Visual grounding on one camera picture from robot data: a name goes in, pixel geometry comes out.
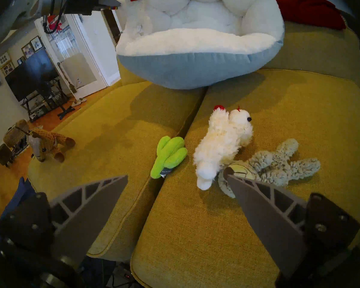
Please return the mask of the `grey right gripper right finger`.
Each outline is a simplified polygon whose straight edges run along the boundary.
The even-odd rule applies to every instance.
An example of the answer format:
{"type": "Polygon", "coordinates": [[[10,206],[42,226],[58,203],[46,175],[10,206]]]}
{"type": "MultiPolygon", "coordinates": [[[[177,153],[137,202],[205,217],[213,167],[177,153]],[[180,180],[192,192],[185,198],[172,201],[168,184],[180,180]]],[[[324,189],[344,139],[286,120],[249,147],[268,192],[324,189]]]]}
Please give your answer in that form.
{"type": "Polygon", "coordinates": [[[307,201],[272,184],[234,175],[231,187],[248,223],[285,277],[292,277],[307,254],[307,201]]]}

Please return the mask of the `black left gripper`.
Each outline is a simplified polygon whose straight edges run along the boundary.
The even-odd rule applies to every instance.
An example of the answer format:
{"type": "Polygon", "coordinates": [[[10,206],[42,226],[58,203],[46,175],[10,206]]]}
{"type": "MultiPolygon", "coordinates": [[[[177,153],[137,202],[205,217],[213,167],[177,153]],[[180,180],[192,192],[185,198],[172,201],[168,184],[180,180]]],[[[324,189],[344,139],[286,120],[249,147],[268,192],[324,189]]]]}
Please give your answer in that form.
{"type": "Polygon", "coordinates": [[[67,0],[65,14],[91,15],[92,11],[101,11],[104,7],[120,7],[117,0],[67,0]]]}

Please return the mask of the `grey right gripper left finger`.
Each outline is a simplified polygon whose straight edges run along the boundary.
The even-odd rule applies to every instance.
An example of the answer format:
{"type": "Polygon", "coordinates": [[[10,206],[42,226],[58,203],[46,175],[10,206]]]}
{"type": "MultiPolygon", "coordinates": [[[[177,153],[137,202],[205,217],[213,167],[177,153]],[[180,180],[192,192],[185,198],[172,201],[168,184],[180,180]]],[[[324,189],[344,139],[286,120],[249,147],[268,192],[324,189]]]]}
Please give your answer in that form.
{"type": "Polygon", "coordinates": [[[51,254],[79,265],[104,228],[128,176],[97,180],[72,188],[50,201],[54,239],[51,254]]]}

